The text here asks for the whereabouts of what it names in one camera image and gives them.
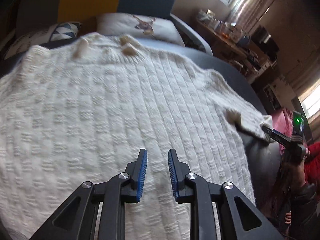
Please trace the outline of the person's right hand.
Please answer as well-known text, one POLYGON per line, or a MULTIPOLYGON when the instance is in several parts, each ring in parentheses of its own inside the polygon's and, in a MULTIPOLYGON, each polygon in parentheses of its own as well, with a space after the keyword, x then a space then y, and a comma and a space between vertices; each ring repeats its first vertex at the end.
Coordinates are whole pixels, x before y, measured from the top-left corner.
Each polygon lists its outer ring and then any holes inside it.
POLYGON ((291 163, 287 157, 281 160, 281 185, 282 190, 290 191, 292 195, 297 195, 306 184, 304 173, 304 159, 300 163, 291 163))

